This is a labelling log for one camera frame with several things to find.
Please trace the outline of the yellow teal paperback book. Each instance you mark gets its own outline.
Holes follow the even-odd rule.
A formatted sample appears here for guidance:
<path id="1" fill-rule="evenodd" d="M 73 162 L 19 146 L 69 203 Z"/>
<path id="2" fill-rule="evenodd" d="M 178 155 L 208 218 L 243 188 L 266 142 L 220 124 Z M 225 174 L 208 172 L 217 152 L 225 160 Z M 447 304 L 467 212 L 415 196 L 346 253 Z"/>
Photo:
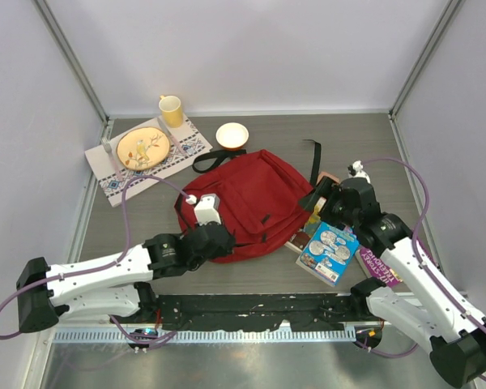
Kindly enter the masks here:
<path id="1" fill-rule="evenodd" d="M 292 250 L 298 254 L 308 245 L 310 239 L 313 237 L 321 224 L 321 218 L 318 213 L 322 210 L 326 199 L 320 198 L 313 210 L 312 215 L 308 218 L 304 226 L 298 229 L 290 239 L 284 244 L 289 250 Z"/>

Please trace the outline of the red student backpack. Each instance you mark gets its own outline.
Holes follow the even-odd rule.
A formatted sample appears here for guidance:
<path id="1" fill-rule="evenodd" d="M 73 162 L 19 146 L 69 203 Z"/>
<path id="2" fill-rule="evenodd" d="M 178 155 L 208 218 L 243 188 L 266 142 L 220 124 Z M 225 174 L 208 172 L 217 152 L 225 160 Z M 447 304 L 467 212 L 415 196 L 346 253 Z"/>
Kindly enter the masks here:
<path id="1" fill-rule="evenodd" d="M 314 142 L 310 179 L 288 162 L 262 149 L 248 153 L 218 150 L 197 156 L 198 176 L 184 187 L 188 194 L 215 194 L 218 212 L 235 237 L 232 253 L 214 263 L 235 263 L 270 254 L 282 247 L 310 218 L 301 206 L 317 185 L 322 146 Z"/>

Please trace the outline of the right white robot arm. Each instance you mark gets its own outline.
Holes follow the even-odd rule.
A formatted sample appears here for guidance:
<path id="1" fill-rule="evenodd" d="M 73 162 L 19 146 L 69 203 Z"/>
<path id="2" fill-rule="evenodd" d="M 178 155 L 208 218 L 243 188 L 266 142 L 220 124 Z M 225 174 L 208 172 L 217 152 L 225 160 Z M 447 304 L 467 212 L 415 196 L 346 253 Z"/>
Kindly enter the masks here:
<path id="1" fill-rule="evenodd" d="M 436 372 L 460 388 L 486 373 L 486 315 L 443 276 L 420 248 L 416 234 L 398 216 L 381 210 L 373 186 L 364 177 L 338 183 L 325 177 L 300 201 L 331 226 L 352 228 L 358 242 L 402 278 L 419 301 L 399 297 L 376 278 L 351 289 L 349 308 L 360 320 L 375 316 L 397 327 L 429 356 Z"/>

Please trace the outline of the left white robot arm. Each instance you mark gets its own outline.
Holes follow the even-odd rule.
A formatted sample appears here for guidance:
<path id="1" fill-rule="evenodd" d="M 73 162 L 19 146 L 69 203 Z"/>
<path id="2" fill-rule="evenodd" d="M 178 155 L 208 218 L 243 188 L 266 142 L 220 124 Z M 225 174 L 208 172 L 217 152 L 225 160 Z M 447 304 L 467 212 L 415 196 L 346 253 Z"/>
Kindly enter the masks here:
<path id="1" fill-rule="evenodd" d="M 86 293 L 181 276 L 231 254 L 235 245 L 224 225 L 211 222 L 186 234 L 158 234 L 127 252 L 82 263 L 50 266 L 43 257 L 31 259 L 16 282 L 19 331 L 55 326 L 70 313 L 70 301 Z"/>

